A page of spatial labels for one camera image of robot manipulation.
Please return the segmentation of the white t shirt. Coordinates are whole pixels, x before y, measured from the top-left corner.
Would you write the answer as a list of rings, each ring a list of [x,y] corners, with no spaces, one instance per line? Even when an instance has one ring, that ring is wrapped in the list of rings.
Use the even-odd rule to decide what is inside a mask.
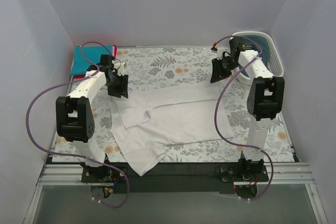
[[[198,83],[110,98],[111,133],[124,159],[143,176],[166,155],[165,146],[219,139],[218,97],[217,84]]]

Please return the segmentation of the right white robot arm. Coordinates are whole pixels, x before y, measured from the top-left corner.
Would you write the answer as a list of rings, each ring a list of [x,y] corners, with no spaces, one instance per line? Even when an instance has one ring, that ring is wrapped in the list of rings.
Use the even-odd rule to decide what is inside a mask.
[[[242,71],[248,74],[251,80],[247,98],[250,127],[247,143],[240,145],[243,150],[238,162],[220,167],[219,172],[223,182],[247,181],[252,186],[258,181],[271,180],[264,166],[264,157],[269,156],[264,146],[271,122],[282,109],[285,80],[268,70],[260,57],[262,48],[252,39],[231,35],[229,47],[229,54],[212,60],[210,82],[224,79],[232,82]]]

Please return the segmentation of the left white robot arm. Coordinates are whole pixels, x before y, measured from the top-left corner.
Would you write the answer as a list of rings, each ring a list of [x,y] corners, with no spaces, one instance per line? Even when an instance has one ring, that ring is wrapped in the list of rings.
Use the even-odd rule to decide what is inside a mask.
[[[66,97],[56,100],[57,134],[79,151],[85,160],[81,165],[100,182],[108,181],[112,170],[105,165],[107,155],[93,138],[95,121],[91,104],[103,86],[109,96],[127,99],[128,77],[120,60],[101,55],[99,63],[87,69],[84,80]]]

